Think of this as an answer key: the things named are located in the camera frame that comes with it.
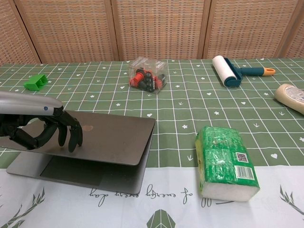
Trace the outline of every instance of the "clear plastic box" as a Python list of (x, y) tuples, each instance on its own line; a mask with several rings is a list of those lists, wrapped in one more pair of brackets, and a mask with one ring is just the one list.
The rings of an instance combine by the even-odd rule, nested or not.
[(130, 86), (149, 93), (159, 93), (167, 84), (166, 62), (138, 57), (129, 65)]

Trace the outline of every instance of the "barcode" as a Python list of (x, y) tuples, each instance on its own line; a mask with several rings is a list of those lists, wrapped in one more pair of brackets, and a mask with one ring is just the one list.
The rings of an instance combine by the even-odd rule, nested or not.
[(237, 178), (254, 180), (252, 168), (235, 165)]
[(237, 160), (238, 160), (239, 162), (246, 162), (246, 163), (249, 163), (249, 162), (248, 162), (248, 159), (247, 159), (247, 155), (246, 155), (245, 153), (239, 153), (239, 152), (237, 152), (236, 154), (237, 154)]

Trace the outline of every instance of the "green tissue package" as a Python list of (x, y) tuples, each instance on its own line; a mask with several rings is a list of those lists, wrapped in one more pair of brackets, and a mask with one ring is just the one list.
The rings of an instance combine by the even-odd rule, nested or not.
[(206, 126), (196, 136), (195, 147), (203, 197), (248, 201), (260, 190), (254, 166), (237, 130)]

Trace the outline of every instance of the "robotic hand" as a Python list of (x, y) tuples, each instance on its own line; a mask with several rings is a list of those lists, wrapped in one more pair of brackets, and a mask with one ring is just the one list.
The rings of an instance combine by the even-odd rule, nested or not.
[[(38, 118), (44, 121), (44, 130), (32, 137), (19, 126)], [(82, 128), (79, 121), (67, 113), (59, 100), (50, 97), (0, 92), (0, 137), (9, 136), (16, 143), (33, 150), (43, 146), (58, 128), (58, 142), (63, 146), (70, 126), (68, 150), (73, 152), (77, 144), (82, 144)]]

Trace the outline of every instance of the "woven panel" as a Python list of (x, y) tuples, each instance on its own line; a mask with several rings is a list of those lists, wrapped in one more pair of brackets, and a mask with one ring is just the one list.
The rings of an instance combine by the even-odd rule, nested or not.
[(299, 29), (295, 34), (295, 37), (287, 51), (286, 57), (288, 58), (304, 57), (304, 20), (302, 21)]
[(115, 1), (122, 60), (197, 58), (203, 0)]
[(4, 63), (36, 63), (8, 1), (0, 0), (0, 66)]
[(204, 57), (273, 57), (297, 2), (217, 0)]
[(105, 1), (20, 0), (42, 61), (113, 60)]

